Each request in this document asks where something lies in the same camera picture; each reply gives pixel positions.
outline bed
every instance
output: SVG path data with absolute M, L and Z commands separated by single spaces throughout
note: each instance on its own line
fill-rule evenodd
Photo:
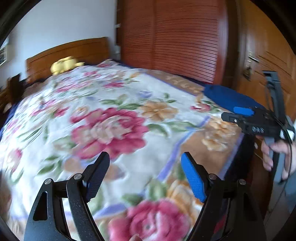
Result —
M 52 63 L 67 56 L 86 65 L 51 76 Z M 31 86 L 0 142 L 0 215 L 20 239 L 44 180 L 82 173 L 101 151 L 109 153 L 111 165 L 89 209 L 105 240 L 128 241 L 136 233 L 144 240 L 186 239 L 202 204 L 180 166 L 185 151 L 209 173 L 234 178 L 231 167 L 244 154 L 244 136 L 221 120 L 227 110 L 203 94 L 204 86 L 108 57 L 107 38 L 100 38 L 27 60 Z M 63 205 L 78 240 L 66 199 Z M 161 225 L 168 218 L 170 225 Z

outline wooden wardrobe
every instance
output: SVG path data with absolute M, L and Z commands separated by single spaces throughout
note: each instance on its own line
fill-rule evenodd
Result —
M 121 59 L 222 84 L 228 46 L 225 0 L 124 0 Z

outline pink flower pattern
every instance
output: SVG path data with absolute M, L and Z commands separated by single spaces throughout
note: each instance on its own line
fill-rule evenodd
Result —
M 104 85 L 104 88 L 121 88 L 123 87 L 123 82 L 111 82 Z
M 14 134 L 17 132 L 17 130 L 20 128 L 20 125 L 16 126 L 15 128 L 13 128 L 11 134 Z
M 66 113 L 66 110 L 68 110 L 69 107 L 66 107 L 64 109 L 57 109 L 55 112 L 54 112 L 54 116 L 55 117 L 58 117 L 58 116 L 63 116 L 65 113 Z
M 62 104 L 60 102 L 55 102 L 55 100 L 50 100 L 42 103 L 38 110 L 35 110 L 31 116 L 36 116 L 43 111 L 48 111 L 53 113 L 54 117 L 63 116 L 69 107 L 61 108 Z
M 84 73 L 84 76 L 85 76 L 85 77 L 88 77 L 88 76 L 94 75 L 94 74 L 96 74 L 96 73 L 97 73 L 96 70 L 94 70 L 94 71 L 89 71 L 89 72 L 85 72 L 85 73 Z
M 17 123 L 17 121 L 18 121 L 18 119 L 15 119 L 15 120 L 9 122 L 9 124 L 7 125 L 7 128 L 6 129 L 7 130 L 10 130 L 12 127 L 15 126 L 15 124 Z
M 106 62 L 102 62 L 102 63 L 100 63 L 100 64 L 98 64 L 97 65 L 98 67 L 100 67 L 100 68 L 107 68 L 107 67 L 111 67 L 112 66 L 112 64 L 111 63 L 106 63 Z
M 72 130 L 72 140 L 81 147 L 75 155 L 81 159 L 93 158 L 102 151 L 115 159 L 120 154 L 133 153 L 146 144 L 143 135 L 149 129 L 142 125 L 145 119 L 138 117 L 134 111 L 96 109 L 84 120 L 86 125 Z
M 208 104 L 197 104 L 196 106 L 191 106 L 190 109 L 198 112 L 208 112 L 211 110 L 211 106 Z
M 22 150 L 21 149 L 14 149 L 8 153 L 7 164 L 11 169 L 11 172 L 14 173 L 20 163 L 22 158 Z
M 127 217 L 109 222 L 111 241 L 129 241 L 138 234 L 142 240 L 180 241 L 187 235 L 188 217 L 172 202 L 144 200 L 128 209 Z
M 89 109 L 84 106 L 84 107 L 78 107 L 71 115 L 70 121 L 71 123 L 77 123 L 84 119 L 87 114 L 88 114 Z
M 88 79 L 81 82 L 77 82 L 76 79 L 73 79 L 71 77 L 64 78 L 61 80 L 56 88 L 57 93 L 66 92 L 69 90 L 79 90 L 81 88 L 87 87 L 90 84 L 92 84 L 93 81 Z

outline wooden door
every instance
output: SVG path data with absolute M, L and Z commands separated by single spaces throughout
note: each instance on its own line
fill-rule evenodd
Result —
M 263 70 L 277 71 L 284 93 L 286 114 L 296 117 L 296 56 L 275 24 L 250 0 L 240 0 L 242 17 L 242 68 L 251 68 L 250 79 L 241 74 L 236 90 L 267 107 Z M 258 59 L 259 63 L 248 56 Z

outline white wall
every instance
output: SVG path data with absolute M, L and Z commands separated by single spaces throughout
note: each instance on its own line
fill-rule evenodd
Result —
M 109 37 L 115 42 L 116 0 L 42 0 L 16 25 L 9 36 L 9 62 L 0 67 L 0 86 L 18 73 L 25 61 L 64 43 Z

